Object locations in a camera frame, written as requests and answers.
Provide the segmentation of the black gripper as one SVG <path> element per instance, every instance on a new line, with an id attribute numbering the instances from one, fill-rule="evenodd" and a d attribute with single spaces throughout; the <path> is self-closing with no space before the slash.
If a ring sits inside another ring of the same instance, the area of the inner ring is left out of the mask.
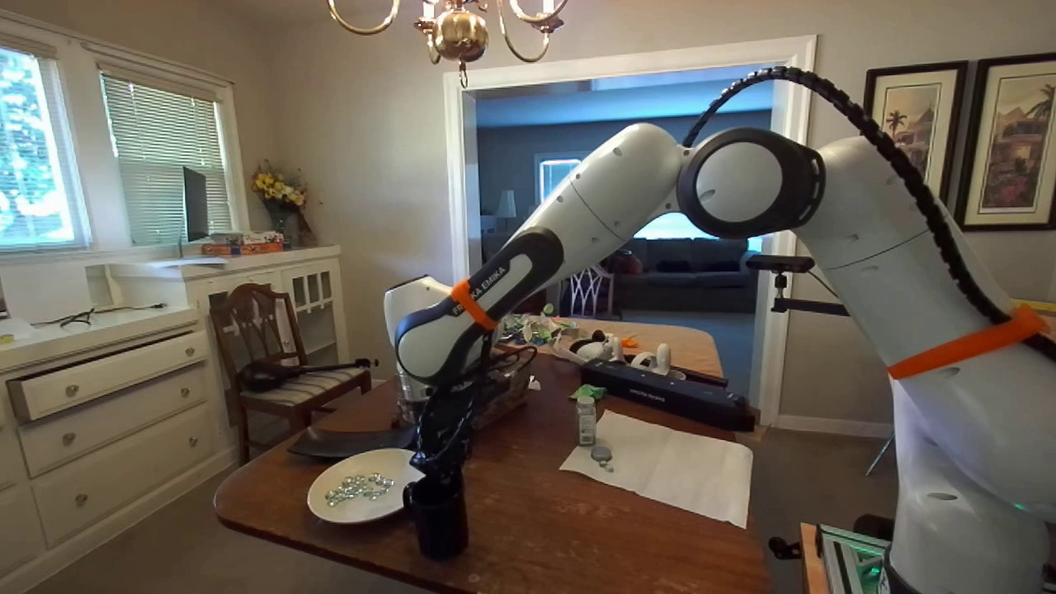
<path id="1" fill-rule="evenodd" d="M 447 387 L 433 392 L 418 416 L 418 469 L 457 469 L 466 458 L 478 400 L 478 382 Z"/>

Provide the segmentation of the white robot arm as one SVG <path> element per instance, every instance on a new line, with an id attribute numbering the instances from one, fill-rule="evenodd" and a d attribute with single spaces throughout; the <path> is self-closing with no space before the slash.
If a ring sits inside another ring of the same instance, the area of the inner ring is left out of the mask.
<path id="1" fill-rule="evenodd" d="M 895 396 L 890 594 L 1044 594 L 1056 522 L 1056 343 L 972 253 L 948 203 L 835 82 L 789 67 L 856 130 L 808 149 L 766 128 L 626 126 L 596 145 L 472 276 L 403 314 L 394 350 L 424 387 L 418 458 L 458 466 L 497 320 L 664 212 L 719 236 L 793 231 L 885 364 Z"/>

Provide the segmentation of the green robot base frame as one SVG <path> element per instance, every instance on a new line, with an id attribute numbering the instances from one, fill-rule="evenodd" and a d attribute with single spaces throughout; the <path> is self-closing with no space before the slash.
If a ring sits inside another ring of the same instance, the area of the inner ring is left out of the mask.
<path id="1" fill-rule="evenodd" d="M 858 517 L 852 526 L 801 522 L 804 594 L 890 594 L 890 532 L 888 517 Z"/>

